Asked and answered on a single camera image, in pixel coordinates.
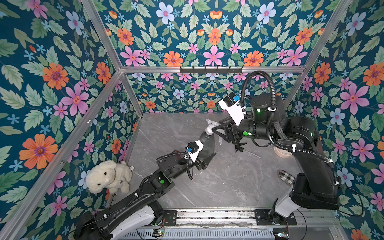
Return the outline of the clear plastic spray bottle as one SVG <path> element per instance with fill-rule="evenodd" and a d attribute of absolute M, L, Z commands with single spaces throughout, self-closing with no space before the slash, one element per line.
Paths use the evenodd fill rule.
<path fill-rule="evenodd" d="M 204 147 L 199 153 L 198 160 L 201 163 L 201 169 L 205 170 L 217 154 L 215 151 L 215 135 L 208 136 L 203 132 L 200 136 L 200 141 Z"/>

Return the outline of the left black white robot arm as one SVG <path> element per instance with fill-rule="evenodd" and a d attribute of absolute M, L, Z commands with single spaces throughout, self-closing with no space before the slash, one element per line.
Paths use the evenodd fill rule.
<path fill-rule="evenodd" d="M 80 217 L 73 232 L 75 240 L 118 240 L 145 226 L 162 226 L 167 218 L 158 199 L 174 186 L 174 179 L 193 169 L 204 170 L 216 156 L 215 146 L 188 143 L 185 151 L 172 152 L 156 159 L 159 168 L 145 177 L 137 190 L 115 205 L 97 213 Z"/>

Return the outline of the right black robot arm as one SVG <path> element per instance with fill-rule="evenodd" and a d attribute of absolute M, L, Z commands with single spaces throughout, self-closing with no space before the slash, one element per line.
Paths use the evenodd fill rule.
<path fill-rule="evenodd" d="M 246 111 L 245 97 L 248 83 L 254 76 L 263 77 L 270 89 L 250 100 L 251 113 Z M 219 105 L 229 117 L 214 128 L 214 133 L 232 143 L 236 151 L 244 150 L 244 138 L 253 143 L 267 140 L 270 146 L 286 151 L 296 159 L 302 169 L 282 197 L 275 200 L 267 221 L 280 224 L 299 208 L 338 210 L 339 179 L 334 174 L 333 160 L 324 155 L 319 131 L 313 120 L 296 116 L 288 118 L 282 97 L 276 93 L 274 80 L 263 71 L 250 73 L 239 96 L 228 94 Z"/>

